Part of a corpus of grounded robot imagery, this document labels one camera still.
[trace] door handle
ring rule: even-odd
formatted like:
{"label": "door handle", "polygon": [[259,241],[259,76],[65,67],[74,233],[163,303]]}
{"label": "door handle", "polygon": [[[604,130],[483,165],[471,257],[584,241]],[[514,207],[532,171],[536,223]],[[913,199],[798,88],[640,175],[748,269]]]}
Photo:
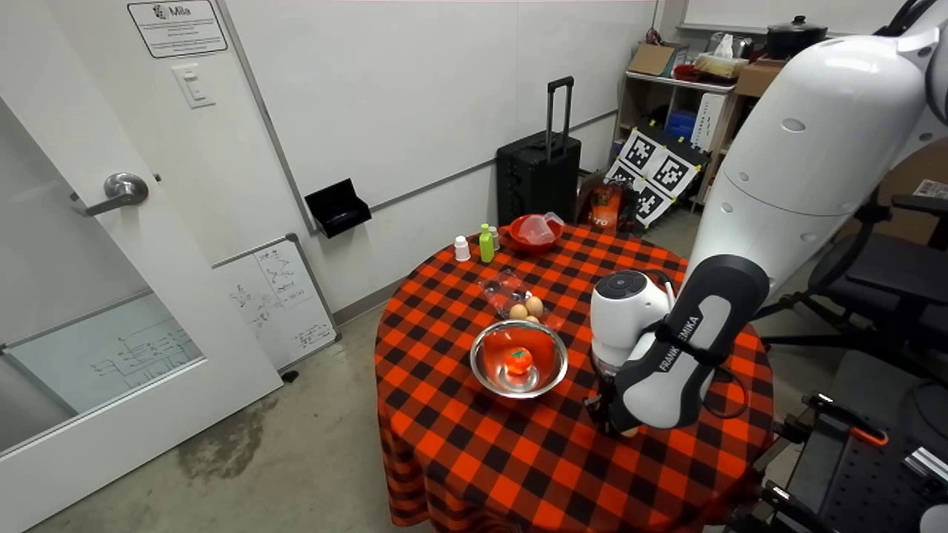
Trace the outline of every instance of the door handle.
{"label": "door handle", "polygon": [[70,192],[74,211],[83,217],[96,217],[107,211],[141,205],[148,199],[148,183],[136,175],[110,175],[99,186],[107,201],[86,207],[77,192]]}

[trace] black suitcase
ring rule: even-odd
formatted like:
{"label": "black suitcase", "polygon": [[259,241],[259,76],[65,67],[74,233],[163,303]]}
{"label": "black suitcase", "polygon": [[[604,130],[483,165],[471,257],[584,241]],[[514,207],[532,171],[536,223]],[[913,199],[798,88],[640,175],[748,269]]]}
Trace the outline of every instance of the black suitcase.
{"label": "black suitcase", "polygon": [[[522,212],[553,211],[575,223],[579,143],[567,135],[572,76],[547,84],[544,130],[496,147],[496,224]],[[553,98],[566,85],[563,134],[553,134]]]}

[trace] floor stain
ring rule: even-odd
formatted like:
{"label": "floor stain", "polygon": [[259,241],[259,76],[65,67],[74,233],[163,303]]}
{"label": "floor stain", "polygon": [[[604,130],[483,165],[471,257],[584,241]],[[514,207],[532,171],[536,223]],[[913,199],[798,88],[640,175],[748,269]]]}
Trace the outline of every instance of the floor stain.
{"label": "floor stain", "polygon": [[234,418],[205,429],[176,446],[176,466],[190,480],[227,480],[240,476],[264,440],[264,418],[274,408],[265,396]]}

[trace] red checkered tablecloth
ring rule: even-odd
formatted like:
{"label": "red checkered tablecloth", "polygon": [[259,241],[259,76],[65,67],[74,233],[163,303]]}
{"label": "red checkered tablecloth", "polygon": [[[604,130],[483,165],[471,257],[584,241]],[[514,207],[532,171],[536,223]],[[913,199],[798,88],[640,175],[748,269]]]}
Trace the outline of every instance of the red checkered tablecloth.
{"label": "red checkered tablecloth", "polygon": [[[480,387],[467,368],[476,331],[493,324],[483,281],[513,269],[544,300],[567,347],[567,374],[542,401],[514,402]],[[616,269],[683,260],[641,241],[566,227],[538,260],[499,252],[455,264],[440,249],[390,297],[376,337],[379,429],[394,523],[437,531],[673,531],[745,488],[748,463],[769,445],[772,375],[753,331],[713,378],[699,423],[631,440],[601,436],[584,411],[590,291]]]}

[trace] plastic bag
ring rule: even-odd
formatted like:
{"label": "plastic bag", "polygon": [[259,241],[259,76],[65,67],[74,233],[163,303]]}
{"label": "plastic bag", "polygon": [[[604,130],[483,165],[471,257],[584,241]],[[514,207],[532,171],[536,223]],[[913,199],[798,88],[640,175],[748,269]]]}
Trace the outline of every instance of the plastic bag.
{"label": "plastic bag", "polygon": [[557,233],[550,230],[547,217],[538,217],[538,212],[529,212],[529,217],[522,223],[522,227],[519,227],[514,236],[519,236],[522,244],[526,244],[526,247],[547,247],[547,244],[557,241]]}

